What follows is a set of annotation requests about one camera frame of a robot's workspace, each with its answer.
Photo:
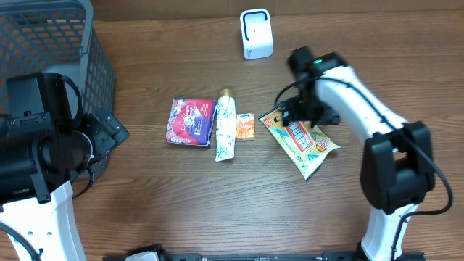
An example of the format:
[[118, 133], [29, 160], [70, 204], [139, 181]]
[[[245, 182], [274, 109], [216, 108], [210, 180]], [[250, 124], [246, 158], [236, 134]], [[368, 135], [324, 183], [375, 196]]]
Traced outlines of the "yellow snack bag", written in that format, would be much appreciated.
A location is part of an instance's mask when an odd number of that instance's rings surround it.
[[280, 107], [260, 115], [258, 120], [269, 130], [306, 181], [318, 171], [330, 152], [340, 149], [318, 126], [311, 128], [310, 122], [296, 121], [285, 127]]

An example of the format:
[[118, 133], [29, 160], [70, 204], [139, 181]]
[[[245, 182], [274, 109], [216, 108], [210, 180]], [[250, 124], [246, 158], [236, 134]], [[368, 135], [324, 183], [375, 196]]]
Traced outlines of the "white tube gold cap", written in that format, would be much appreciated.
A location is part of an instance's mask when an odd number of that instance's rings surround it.
[[217, 100], [215, 161], [233, 159], [236, 142], [236, 103], [233, 92], [224, 89]]

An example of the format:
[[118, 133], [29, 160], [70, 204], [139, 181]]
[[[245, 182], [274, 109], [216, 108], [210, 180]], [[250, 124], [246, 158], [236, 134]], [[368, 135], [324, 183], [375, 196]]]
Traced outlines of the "purple red snack pack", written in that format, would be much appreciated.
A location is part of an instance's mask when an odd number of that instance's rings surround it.
[[215, 100], [173, 99], [166, 139], [172, 144], [210, 147]]

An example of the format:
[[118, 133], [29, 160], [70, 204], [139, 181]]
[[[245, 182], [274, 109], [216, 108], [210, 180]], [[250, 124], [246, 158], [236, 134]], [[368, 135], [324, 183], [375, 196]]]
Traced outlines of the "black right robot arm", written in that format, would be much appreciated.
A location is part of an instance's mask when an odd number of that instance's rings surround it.
[[352, 260], [424, 260], [405, 253], [402, 240], [413, 213], [435, 187], [431, 134], [386, 107], [337, 53], [315, 57], [306, 46], [287, 60], [298, 96], [281, 102], [283, 124], [312, 126], [344, 120], [364, 146], [360, 183], [371, 205], [368, 229]]

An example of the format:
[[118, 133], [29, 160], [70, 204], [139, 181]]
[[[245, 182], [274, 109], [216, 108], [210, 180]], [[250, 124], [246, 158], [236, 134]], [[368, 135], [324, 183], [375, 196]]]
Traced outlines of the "orange small snack pack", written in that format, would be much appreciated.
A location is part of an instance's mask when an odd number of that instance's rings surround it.
[[236, 139], [248, 141], [255, 138], [254, 114], [244, 113], [236, 116]]

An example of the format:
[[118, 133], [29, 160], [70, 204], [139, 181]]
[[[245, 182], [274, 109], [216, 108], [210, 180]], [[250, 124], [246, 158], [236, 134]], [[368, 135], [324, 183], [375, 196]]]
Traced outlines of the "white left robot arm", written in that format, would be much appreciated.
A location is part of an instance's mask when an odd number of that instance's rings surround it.
[[1, 127], [1, 231], [21, 260], [84, 260], [73, 181], [121, 145], [129, 132], [104, 107], [85, 113], [64, 75], [7, 80], [12, 113]]

